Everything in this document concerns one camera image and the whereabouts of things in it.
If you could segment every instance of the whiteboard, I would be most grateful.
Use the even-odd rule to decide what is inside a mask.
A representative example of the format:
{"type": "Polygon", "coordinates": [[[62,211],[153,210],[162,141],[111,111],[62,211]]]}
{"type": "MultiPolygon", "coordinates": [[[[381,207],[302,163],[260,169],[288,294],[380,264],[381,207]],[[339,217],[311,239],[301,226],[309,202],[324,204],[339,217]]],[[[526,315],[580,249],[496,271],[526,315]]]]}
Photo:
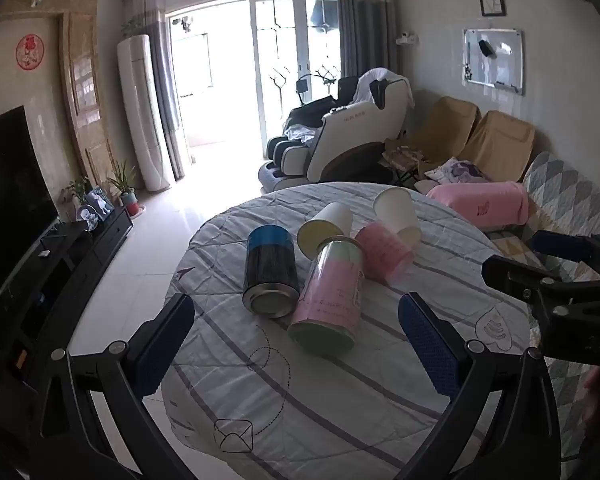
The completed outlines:
{"type": "Polygon", "coordinates": [[[524,44],[522,32],[506,28],[464,31],[464,80],[523,94],[524,44]],[[478,44],[487,42],[493,54],[485,56],[478,44]]]}

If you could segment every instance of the black cabinet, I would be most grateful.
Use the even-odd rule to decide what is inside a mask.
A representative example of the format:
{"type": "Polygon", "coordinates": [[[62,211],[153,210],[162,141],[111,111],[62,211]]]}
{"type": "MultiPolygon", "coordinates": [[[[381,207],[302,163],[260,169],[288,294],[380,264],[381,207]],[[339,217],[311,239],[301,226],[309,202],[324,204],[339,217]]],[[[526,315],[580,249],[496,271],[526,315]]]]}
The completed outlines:
{"type": "Polygon", "coordinates": [[[132,227],[126,209],[117,208],[91,233],[77,222],[43,238],[0,298],[0,373],[36,389],[132,227]],[[48,257],[38,256],[43,250],[48,257]]]}

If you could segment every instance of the label on can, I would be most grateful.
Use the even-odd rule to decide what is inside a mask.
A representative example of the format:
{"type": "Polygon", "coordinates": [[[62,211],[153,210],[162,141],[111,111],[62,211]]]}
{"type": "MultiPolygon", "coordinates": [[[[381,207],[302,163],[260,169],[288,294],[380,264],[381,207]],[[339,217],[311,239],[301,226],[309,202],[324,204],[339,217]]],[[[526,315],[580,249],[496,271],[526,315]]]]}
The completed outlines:
{"type": "Polygon", "coordinates": [[[360,320],[358,284],[360,267],[344,259],[318,257],[294,314],[292,323],[318,321],[354,333],[360,320]]]}

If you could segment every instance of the wooden wall panel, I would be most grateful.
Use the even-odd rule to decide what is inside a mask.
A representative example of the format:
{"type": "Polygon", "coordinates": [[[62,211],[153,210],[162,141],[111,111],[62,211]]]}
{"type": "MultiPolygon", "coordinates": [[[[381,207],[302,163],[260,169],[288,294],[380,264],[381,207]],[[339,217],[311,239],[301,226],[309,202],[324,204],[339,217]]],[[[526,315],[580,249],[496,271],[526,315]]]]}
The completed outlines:
{"type": "Polygon", "coordinates": [[[112,155],[98,94],[95,27],[94,16],[63,15],[62,72],[78,159],[91,183],[110,192],[112,155]]]}

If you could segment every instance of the chair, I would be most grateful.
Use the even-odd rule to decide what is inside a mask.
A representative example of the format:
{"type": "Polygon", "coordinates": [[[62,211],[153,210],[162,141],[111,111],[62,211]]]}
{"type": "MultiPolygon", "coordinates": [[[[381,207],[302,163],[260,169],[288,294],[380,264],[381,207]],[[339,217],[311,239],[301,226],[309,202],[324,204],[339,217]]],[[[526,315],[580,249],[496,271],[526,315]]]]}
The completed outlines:
{"type": "Polygon", "coordinates": [[[442,97],[429,113],[424,126],[406,139],[386,141],[384,159],[394,168],[411,173],[424,161],[436,167],[457,156],[480,120],[480,110],[468,101],[442,97]]]}
{"type": "Polygon", "coordinates": [[[458,160],[469,160],[493,182],[517,182],[525,172],[536,128],[498,111],[488,112],[458,160]]]}
{"type": "Polygon", "coordinates": [[[377,165],[384,152],[384,140],[400,134],[412,102],[411,88],[405,79],[374,80],[369,86],[372,102],[355,102],[329,111],[326,107],[330,103],[342,101],[326,98],[291,112],[287,126],[317,125],[319,114],[321,128],[308,143],[287,137],[269,141],[267,156],[272,161],[258,172],[266,192],[302,184],[356,180],[356,176],[377,165]]]}

